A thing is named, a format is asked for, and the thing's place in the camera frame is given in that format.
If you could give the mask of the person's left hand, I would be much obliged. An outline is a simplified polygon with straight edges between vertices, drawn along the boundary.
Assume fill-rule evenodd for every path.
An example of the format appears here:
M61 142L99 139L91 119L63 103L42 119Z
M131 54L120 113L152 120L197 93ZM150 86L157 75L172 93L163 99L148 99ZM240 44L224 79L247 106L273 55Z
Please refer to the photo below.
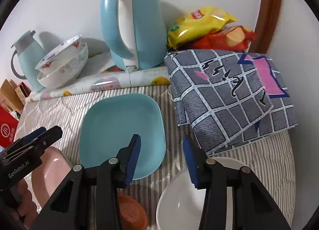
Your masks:
M21 203L18 206L17 213L20 217L24 217L24 226L27 229L31 229L38 216L37 206L32 200L32 194L24 179L21 179L17 184L17 190L18 194L21 196Z

